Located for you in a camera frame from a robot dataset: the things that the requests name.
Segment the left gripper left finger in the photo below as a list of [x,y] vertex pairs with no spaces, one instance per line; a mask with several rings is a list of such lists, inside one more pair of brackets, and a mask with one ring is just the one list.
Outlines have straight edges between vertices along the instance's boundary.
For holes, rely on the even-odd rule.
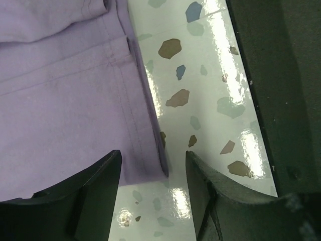
[[1,202],[1,240],[108,240],[122,156],[113,150],[29,199]]

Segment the purple t shirt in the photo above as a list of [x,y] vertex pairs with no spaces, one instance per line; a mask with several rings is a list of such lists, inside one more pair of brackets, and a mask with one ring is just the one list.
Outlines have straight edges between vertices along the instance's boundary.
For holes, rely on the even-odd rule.
[[120,185],[169,169],[127,1],[1,1],[1,200],[120,150]]

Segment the folded black t shirt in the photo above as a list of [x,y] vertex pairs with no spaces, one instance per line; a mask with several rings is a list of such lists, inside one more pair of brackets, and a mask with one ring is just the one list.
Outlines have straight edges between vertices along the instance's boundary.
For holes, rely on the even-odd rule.
[[320,192],[320,1],[227,1],[278,195]]

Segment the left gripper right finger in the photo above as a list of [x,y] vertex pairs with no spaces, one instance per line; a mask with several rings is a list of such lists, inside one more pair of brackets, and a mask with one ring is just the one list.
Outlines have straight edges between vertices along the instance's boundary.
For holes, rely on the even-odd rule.
[[186,151],[197,240],[320,240],[320,193],[269,196],[245,187]]

